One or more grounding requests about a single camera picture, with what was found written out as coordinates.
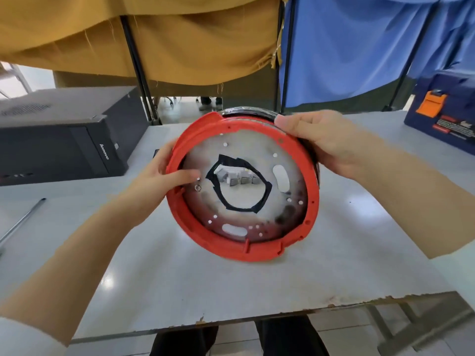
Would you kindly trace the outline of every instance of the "forearm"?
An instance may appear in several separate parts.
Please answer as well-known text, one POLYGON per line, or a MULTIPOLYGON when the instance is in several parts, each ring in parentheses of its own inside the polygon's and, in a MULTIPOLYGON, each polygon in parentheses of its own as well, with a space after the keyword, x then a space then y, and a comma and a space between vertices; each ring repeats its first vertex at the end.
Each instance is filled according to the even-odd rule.
POLYGON ((0 316, 68 345, 131 226, 119 203, 103 206, 0 306, 0 316))
POLYGON ((356 181, 430 259, 475 238, 475 196, 413 155, 389 145, 368 150, 356 181))

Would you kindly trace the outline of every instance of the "orange latch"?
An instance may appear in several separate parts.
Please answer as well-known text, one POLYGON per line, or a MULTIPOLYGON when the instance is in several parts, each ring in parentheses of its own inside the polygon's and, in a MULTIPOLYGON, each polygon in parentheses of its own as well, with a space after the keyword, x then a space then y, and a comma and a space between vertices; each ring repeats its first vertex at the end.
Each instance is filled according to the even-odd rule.
POLYGON ((434 118, 442 110, 446 98, 447 95, 434 95, 432 91, 429 91, 416 112, 434 118))

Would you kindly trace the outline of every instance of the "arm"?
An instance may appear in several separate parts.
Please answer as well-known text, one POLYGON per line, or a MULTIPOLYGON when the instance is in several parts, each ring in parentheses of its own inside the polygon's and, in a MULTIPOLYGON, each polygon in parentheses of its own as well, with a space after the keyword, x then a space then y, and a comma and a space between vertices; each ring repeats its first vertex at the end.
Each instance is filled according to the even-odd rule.
POLYGON ((275 124, 313 141, 320 162, 360 183, 430 259, 475 239, 475 196, 417 157, 335 111, 279 115, 275 124))
POLYGON ((68 346, 117 247, 157 208, 167 191, 199 177, 165 175, 166 144, 132 184, 82 224, 55 254, 0 305, 0 316, 33 326, 68 346))

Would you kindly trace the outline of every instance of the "ventilation grille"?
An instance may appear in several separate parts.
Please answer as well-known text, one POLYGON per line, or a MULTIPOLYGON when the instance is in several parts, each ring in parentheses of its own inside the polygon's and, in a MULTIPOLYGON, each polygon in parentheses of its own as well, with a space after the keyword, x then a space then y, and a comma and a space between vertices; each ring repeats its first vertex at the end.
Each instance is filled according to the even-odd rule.
POLYGON ((0 111, 0 116, 18 116, 28 113, 38 113, 51 107, 51 104, 29 103, 26 105, 13 106, 0 111))

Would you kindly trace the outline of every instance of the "center hole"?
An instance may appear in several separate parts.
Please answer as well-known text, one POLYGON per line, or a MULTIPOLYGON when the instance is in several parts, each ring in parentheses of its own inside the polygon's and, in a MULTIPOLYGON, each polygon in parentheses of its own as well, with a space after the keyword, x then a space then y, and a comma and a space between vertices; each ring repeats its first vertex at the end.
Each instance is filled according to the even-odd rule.
POLYGON ((219 165, 214 173, 223 197, 234 207, 251 208, 264 196, 264 182, 247 168, 219 165))

